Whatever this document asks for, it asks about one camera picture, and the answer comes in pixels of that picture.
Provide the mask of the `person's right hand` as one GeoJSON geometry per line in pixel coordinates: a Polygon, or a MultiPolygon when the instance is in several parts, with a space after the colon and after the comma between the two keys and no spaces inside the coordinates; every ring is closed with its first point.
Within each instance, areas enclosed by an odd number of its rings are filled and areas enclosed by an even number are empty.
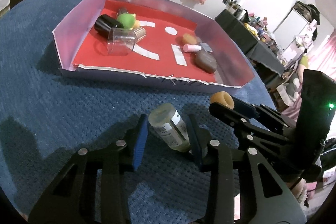
{"type": "Polygon", "coordinates": [[[300,182],[291,190],[295,199],[301,207],[304,207],[307,200],[307,183],[306,180],[302,179],[300,182]]]}

